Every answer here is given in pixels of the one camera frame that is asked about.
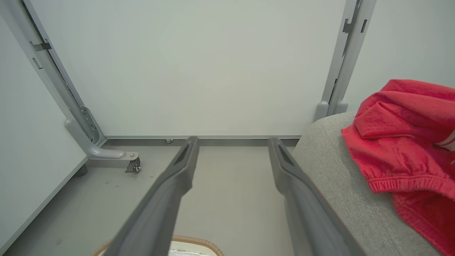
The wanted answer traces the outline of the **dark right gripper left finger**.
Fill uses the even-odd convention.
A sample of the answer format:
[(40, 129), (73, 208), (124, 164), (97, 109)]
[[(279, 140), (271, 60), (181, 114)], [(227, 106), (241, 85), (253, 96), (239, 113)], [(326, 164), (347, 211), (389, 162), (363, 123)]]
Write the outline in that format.
[(189, 137), (112, 239), (106, 256), (167, 256), (181, 198), (192, 188), (198, 137)]

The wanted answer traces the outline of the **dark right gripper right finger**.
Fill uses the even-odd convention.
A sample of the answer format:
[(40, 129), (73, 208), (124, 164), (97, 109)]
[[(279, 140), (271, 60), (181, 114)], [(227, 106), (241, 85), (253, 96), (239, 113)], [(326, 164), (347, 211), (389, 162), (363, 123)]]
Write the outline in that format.
[(281, 139), (268, 140), (277, 190), (285, 199), (296, 256), (363, 256), (364, 250)]

